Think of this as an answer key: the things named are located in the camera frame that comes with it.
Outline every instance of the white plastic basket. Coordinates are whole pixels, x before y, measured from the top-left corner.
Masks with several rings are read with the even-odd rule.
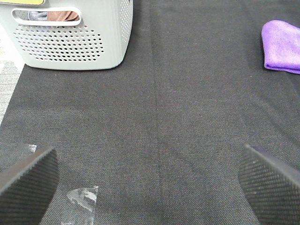
[[[28,21],[28,11],[74,11],[73,22]],[[0,4],[0,23],[24,62],[36,68],[108,69],[119,65],[130,38],[133,0],[45,0]]]

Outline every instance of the dark fabric mat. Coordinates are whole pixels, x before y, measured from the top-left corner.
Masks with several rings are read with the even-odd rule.
[[[298,0],[135,0],[124,62],[25,67],[1,142],[52,145],[63,196],[99,185],[96,224],[257,225],[237,179],[242,146],[299,167],[300,76],[263,69],[262,26],[300,27]]]

